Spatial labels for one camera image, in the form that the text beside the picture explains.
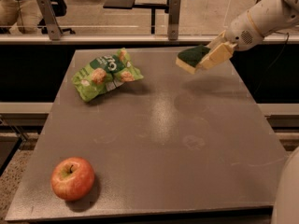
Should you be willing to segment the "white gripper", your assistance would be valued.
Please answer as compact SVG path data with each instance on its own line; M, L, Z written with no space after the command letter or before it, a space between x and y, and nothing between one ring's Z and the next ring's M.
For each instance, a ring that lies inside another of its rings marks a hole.
M235 50L248 50L262 41L263 35L247 10L231 22L226 32L222 31L206 45L209 48L209 53L196 65L196 68L210 69L229 60Z

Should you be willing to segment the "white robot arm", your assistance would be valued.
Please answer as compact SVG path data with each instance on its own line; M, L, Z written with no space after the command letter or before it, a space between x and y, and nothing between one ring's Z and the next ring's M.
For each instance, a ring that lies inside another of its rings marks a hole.
M276 31L299 23L299 0L261 0L234 20L212 40L196 69L209 69L229 60L235 51L255 47Z

